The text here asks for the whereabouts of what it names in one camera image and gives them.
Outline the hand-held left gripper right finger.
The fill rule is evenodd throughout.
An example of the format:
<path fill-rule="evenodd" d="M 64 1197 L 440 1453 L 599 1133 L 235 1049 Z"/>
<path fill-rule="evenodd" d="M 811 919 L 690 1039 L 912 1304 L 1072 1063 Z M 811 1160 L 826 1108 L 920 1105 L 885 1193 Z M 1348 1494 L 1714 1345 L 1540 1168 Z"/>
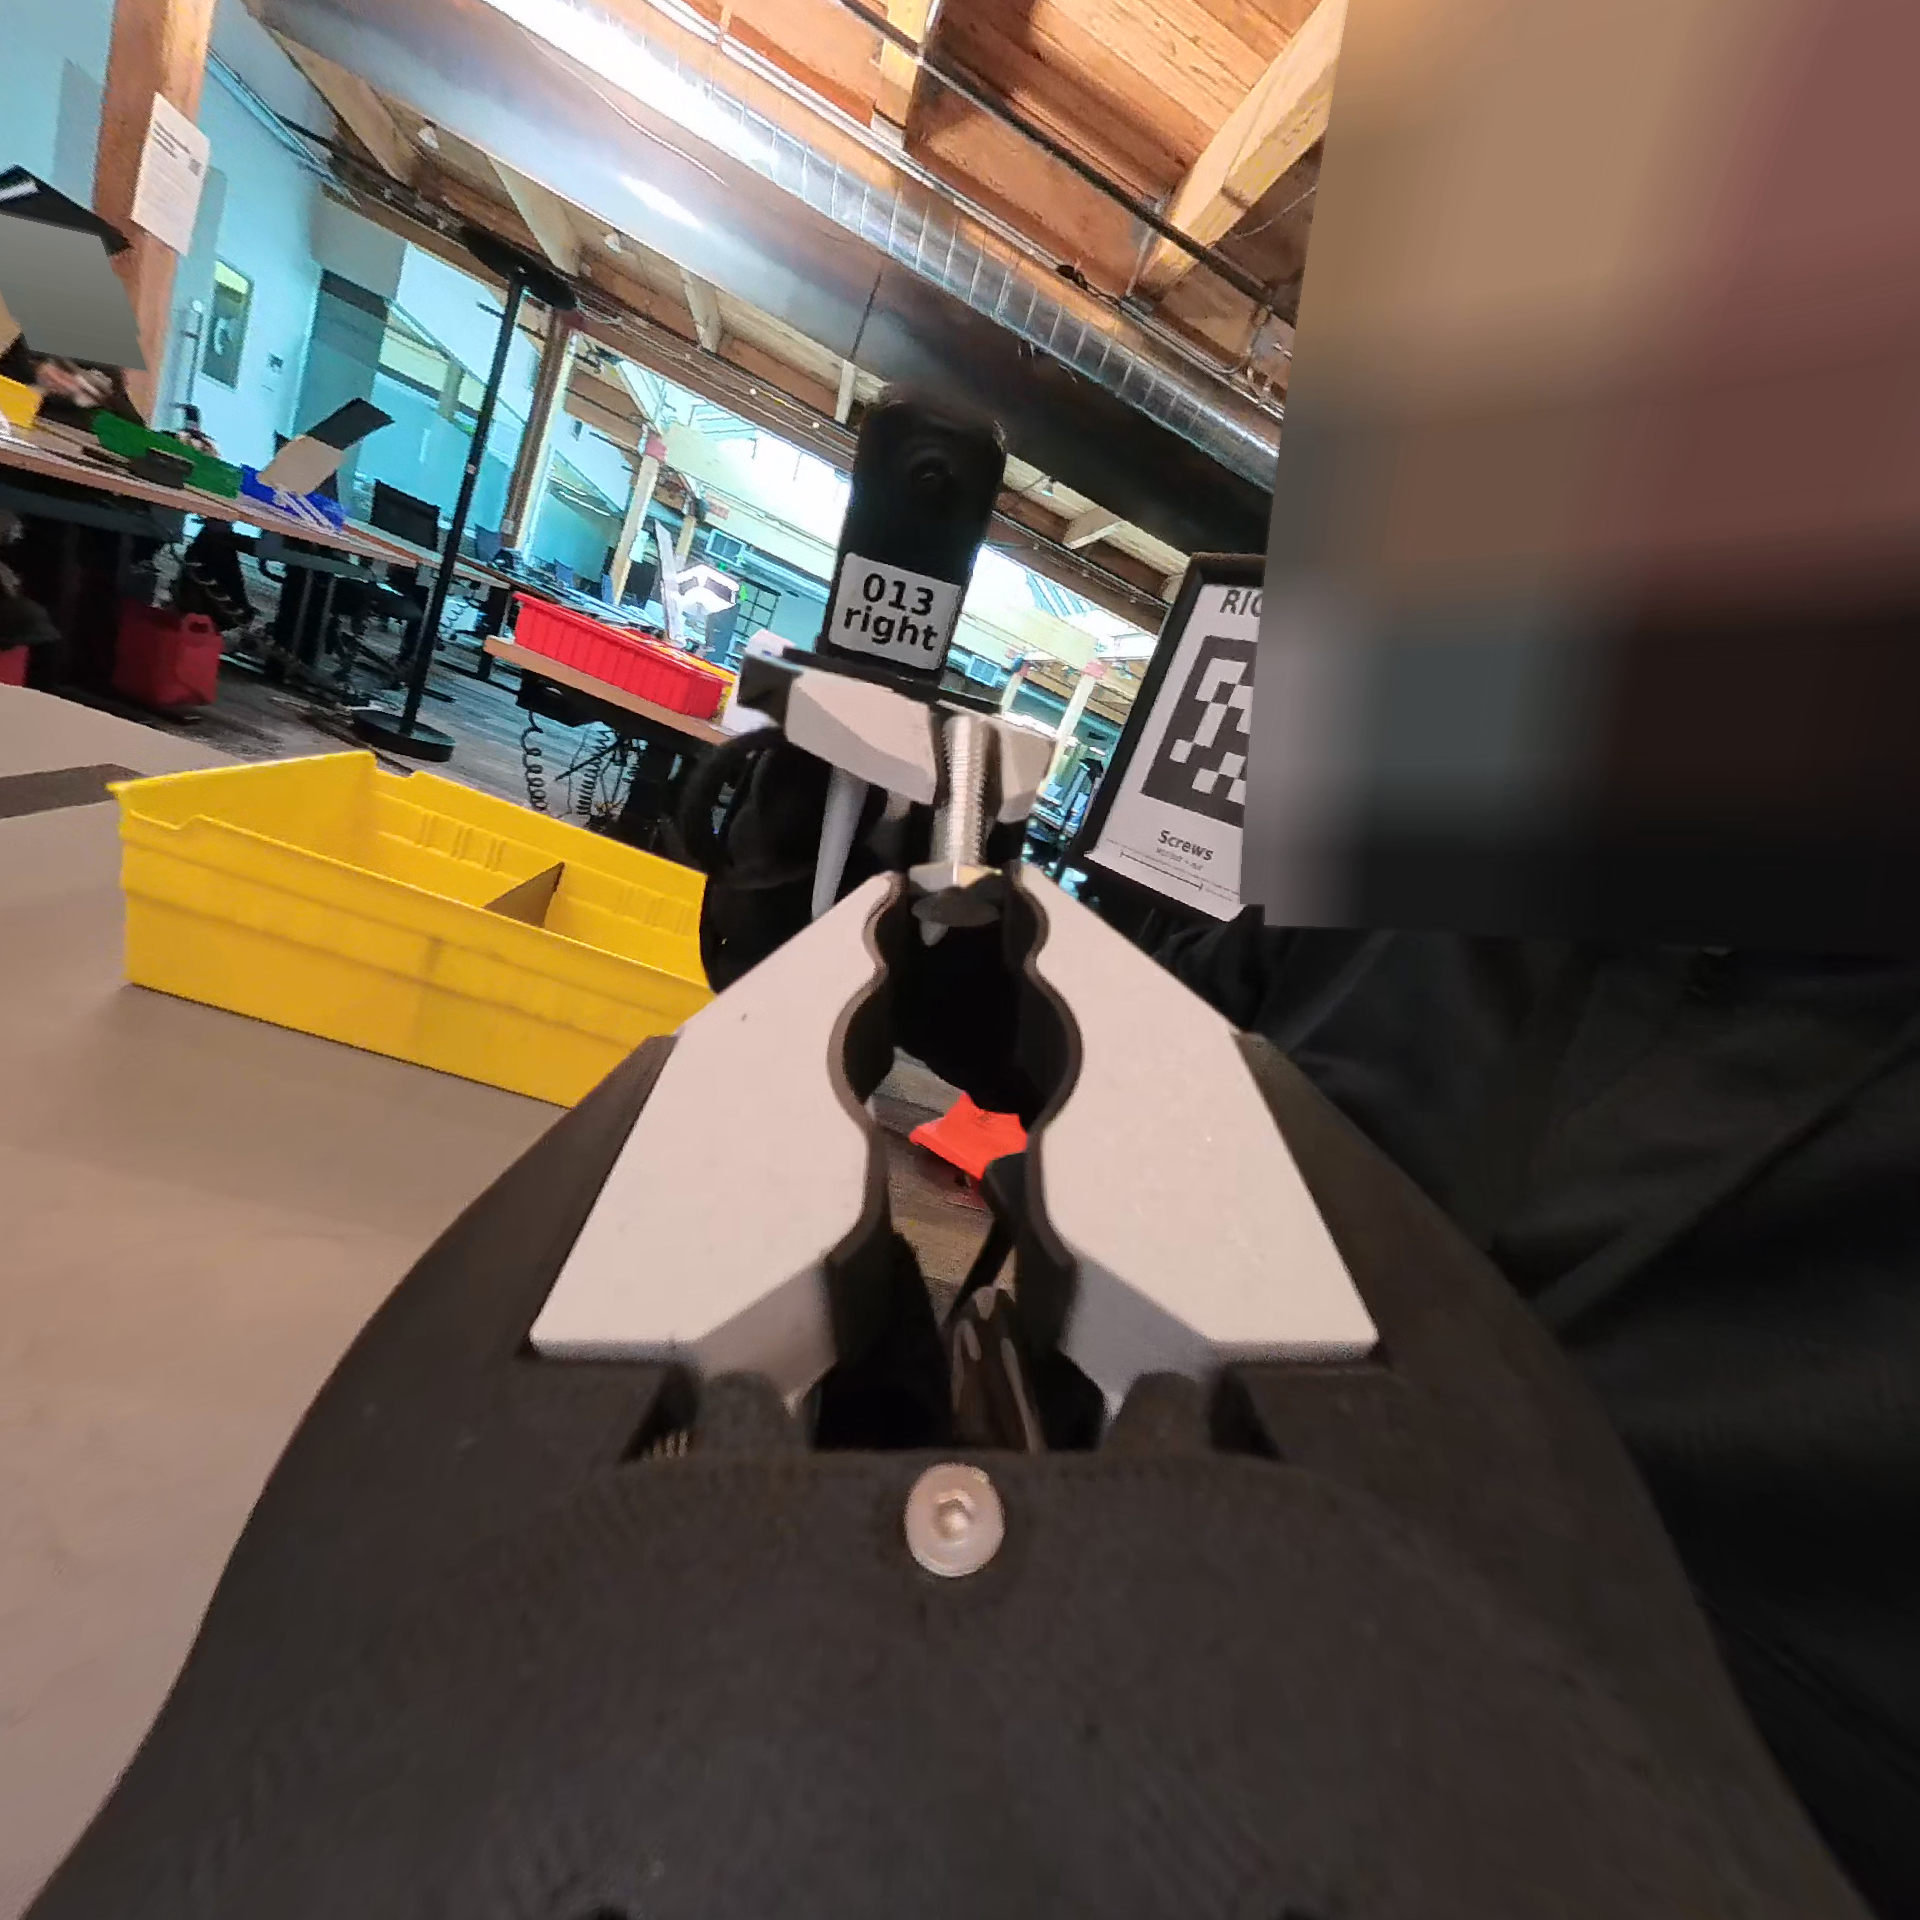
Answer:
<path fill-rule="evenodd" d="M 1024 1039 L 1047 1104 L 1027 1136 L 1017 1287 L 1034 1343 L 1099 1393 L 1211 1388 L 1247 1365 L 1367 1362 L 1378 1328 L 1240 1030 L 1031 868 L 1007 880 Z"/>

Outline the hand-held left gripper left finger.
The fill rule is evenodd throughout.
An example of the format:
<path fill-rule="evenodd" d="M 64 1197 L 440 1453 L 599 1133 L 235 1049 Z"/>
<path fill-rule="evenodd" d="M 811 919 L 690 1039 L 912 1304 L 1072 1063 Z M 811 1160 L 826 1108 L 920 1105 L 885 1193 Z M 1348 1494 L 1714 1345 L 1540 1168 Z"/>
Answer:
<path fill-rule="evenodd" d="M 905 881 L 860 884 L 687 1018 L 530 1326 L 557 1362 L 756 1375 L 800 1409 L 889 1264 L 885 1168 L 849 1049 Z"/>

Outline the silver bolt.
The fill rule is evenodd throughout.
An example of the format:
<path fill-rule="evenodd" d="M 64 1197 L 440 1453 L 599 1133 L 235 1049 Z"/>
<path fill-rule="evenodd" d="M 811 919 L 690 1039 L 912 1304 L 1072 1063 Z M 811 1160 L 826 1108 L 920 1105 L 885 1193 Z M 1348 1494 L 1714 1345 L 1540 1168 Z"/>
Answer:
<path fill-rule="evenodd" d="M 936 711 L 943 786 L 929 829 L 908 842 L 908 900 L 923 948 L 961 930 L 999 921 L 1009 895 L 1003 868 L 989 862 L 999 741 L 973 711 Z"/>

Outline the yellow plastic bin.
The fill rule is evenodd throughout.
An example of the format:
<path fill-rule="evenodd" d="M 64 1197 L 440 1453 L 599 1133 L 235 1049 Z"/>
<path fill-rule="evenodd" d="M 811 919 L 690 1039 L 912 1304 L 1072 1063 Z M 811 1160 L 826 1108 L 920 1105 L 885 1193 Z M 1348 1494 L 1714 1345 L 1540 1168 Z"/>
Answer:
<path fill-rule="evenodd" d="M 370 751 L 109 786 L 128 982 L 572 1105 L 711 998 L 705 880 Z M 568 862 L 541 927 L 488 903 Z"/>

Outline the white coded sign on easel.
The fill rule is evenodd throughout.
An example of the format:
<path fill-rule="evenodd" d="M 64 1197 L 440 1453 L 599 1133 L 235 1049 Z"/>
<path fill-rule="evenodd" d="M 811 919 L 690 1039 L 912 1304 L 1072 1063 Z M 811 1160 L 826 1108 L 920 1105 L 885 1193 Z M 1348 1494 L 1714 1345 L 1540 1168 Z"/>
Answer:
<path fill-rule="evenodd" d="M 1241 910 L 1264 559 L 1199 554 L 1165 614 L 1072 863 L 1215 921 Z"/>

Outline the red plastic piece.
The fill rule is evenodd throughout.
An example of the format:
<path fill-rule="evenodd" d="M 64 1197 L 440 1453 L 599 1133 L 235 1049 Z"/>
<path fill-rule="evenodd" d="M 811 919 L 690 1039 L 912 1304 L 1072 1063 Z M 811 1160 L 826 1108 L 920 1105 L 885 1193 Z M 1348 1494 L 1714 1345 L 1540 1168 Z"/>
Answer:
<path fill-rule="evenodd" d="M 981 1108 L 970 1095 L 920 1121 L 908 1137 L 973 1184 L 981 1184 L 997 1160 L 1021 1156 L 1027 1145 L 1016 1113 Z"/>

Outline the red plastic bin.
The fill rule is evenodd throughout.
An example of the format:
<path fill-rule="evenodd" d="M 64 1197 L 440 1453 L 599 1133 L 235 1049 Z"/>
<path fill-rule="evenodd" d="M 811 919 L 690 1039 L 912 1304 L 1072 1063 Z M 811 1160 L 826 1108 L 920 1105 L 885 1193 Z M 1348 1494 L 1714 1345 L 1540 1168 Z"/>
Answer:
<path fill-rule="evenodd" d="M 155 712 L 217 703 L 224 634 L 201 613 L 119 602 L 112 695 Z"/>
<path fill-rule="evenodd" d="M 516 591 L 512 600 L 512 642 L 541 660 L 700 722 L 719 722 L 733 698 L 731 671 L 645 631 L 615 629 L 528 591 Z"/>

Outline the green plastic bin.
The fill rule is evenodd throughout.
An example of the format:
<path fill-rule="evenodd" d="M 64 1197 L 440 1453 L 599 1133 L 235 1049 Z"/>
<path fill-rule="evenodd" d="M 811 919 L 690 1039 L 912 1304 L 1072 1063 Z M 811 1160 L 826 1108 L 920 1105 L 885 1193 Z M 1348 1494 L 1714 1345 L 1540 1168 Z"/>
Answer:
<path fill-rule="evenodd" d="M 92 434 L 135 476 L 175 488 L 197 488 L 217 497 L 237 497 L 243 472 L 197 439 L 164 434 L 145 423 L 100 409 L 92 414 Z"/>

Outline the silver ceiling duct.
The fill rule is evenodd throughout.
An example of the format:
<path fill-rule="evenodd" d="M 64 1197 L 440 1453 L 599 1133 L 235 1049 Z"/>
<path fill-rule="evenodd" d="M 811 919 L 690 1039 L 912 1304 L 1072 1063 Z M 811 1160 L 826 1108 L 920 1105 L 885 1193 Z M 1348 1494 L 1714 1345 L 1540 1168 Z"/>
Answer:
<path fill-rule="evenodd" d="M 1011 330 L 1261 492 L 1275 484 L 1283 414 L 1115 302 L 1045 266 L 977 215 L 873 158 L 840 159 L 788 134 L 752 169 L 837 231 L 970 313 Z"/>

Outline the white wall notice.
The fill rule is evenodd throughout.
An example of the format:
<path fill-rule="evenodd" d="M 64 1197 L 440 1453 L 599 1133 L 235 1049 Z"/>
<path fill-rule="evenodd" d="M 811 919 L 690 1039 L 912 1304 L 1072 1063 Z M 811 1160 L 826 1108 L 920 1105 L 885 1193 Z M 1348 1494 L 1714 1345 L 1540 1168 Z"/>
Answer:
<path fill-rule="evenodd" d="M 209 134 L 163 94 L 154 94 L 130 222 L 167 249 L 191 250 L 207 177 Z"/>

